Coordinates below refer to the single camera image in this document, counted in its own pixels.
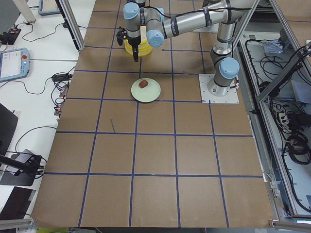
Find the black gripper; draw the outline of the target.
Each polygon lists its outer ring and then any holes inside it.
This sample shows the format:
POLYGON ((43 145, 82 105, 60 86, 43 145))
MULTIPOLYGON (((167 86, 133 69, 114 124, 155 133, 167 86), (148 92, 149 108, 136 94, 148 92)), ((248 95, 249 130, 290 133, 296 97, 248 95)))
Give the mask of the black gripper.
POLYGON ((134 62, 138 62, 138 52, 139 52, 138 46, 141 44, 141 36, 138 36, 135 38, 129 37, 126 32, 126 29, 119 27, 118 32, 116 34, 116 38, 117 38, 117 43, 119 46, 123 45, 124 40, 128 41, 128 43, 132 46, 134 62))

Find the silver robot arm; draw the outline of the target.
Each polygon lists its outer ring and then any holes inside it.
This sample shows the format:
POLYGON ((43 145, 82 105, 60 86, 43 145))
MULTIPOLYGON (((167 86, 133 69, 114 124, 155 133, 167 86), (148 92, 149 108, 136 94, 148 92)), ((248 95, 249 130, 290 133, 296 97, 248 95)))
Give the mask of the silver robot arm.
POLYGON ((137 62, 141 26, 146 27, 149 45, 157 48, 165 39, 218 24, 217 40, 210 52, 215 75, 207 88, 210 94, 224 97, 240 70, 232 57, 236 22, 256 6, 254 0, 207 0, 198 10, 167 16, 161 8, 146 6, 143 0, 129 0, 123 8, 125 28, 119 28, 117 42, 122 45, 127 40, 137 62))

